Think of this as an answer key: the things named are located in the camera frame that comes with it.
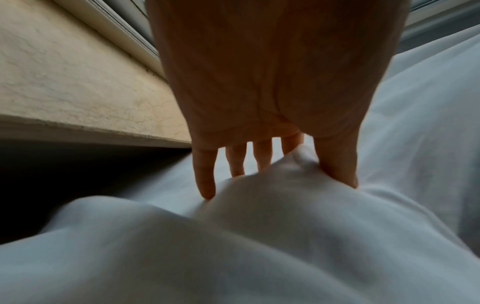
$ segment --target hand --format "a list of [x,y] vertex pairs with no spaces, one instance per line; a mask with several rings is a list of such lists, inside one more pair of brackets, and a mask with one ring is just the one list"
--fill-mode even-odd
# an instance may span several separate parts
[[242,175],[247,142],[259,170],[314,137],[320,167],[357,186],[360,124],[410,8],[407,0],[151,0],[168,82],[192,138],[195,178],[215,195],[217,151]]

